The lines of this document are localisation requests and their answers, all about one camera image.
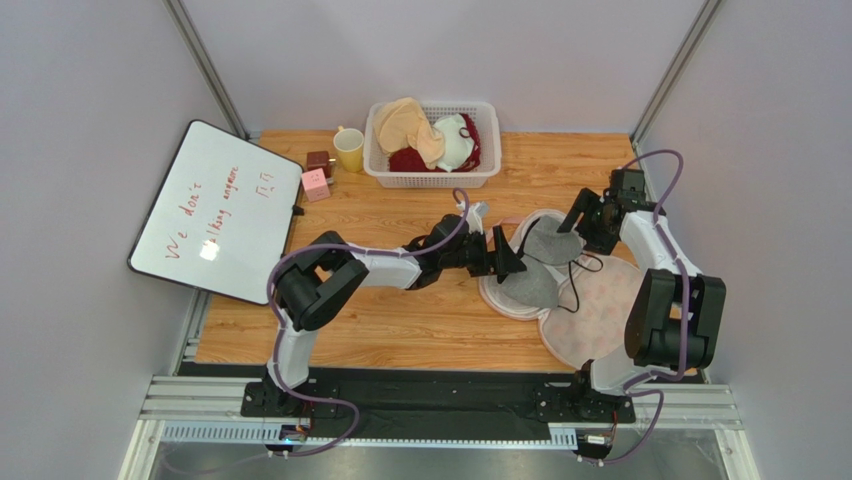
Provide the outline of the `grey bra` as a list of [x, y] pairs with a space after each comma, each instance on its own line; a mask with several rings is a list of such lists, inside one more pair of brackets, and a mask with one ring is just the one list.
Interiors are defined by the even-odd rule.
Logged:
[[584, 251], [577, 233], [561, 232], [561, 225], [561, 219], [541, 215], [522, 230], [516, 254], [526, 269], [495, 287], [496, 303], [506, 316], [530, 320], [554, 309], [580, 310], [575, 280], [581, 272], [601, 271], [603, 261]]

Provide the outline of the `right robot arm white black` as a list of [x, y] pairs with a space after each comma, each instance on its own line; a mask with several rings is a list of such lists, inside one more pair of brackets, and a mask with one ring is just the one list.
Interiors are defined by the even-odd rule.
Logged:
[[560, 225], [584, 249], [610, 254], [625, 244], [643, 275], [623, 344], [575, 373], [569, 404], [582, 421], [603, 422], [627, 408], [632, 388], [651, 380], [679, 381], [715, 354], [726, 298], [722, 279], [707, 276], [673, 239], [660, 202], [646, 198], [641, 170], [616, 169], [603, 194], [580, 192]]

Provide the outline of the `floral pink laundry bag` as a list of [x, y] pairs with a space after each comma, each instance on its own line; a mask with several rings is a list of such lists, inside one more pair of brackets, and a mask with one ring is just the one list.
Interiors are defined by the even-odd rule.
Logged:
[[[508, 217], [497, 222], [498, 226], [515, 228], [508, 241], [515, 252], [522, 230], [531, 219], [541, 215], [552, 215], [562, 221], [566, 216], [558, 210], [542, 209], [526, 217]], [[623, 346], [627, 317], [642, 280], [639, 269], [621, 258], [587, 253], [599, 257], [603, 261], [603, 269], [597, 273], [581, 272], [577, 276], [575, 283], [581, 305], [576, 313], [554, 309], [530, 320], [510, 318], [496, 303], [497, 278], [487, 276], [479, 279], [480, 296], [490, 308], [507, 318], [535, 323], [549, 353], [574, 368]]]

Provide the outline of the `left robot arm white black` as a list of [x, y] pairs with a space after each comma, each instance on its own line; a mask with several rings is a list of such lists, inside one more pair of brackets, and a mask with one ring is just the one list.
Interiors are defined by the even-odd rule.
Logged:
[[246, 386], [242, 416], [293, 417], [320, 403], [320, 398], [299, 388], [309, 378], [319, 331], [358, 289], [419, 290], [435, 283], [446, 269], [503, 282], [527, 267], [502, 228], [485, 234], [455, 214], [394, 250], [357, 246], [328, 231], [283, 257], [268, 285], [270, 306], [279, 322], [274, 347], [262, 380]]

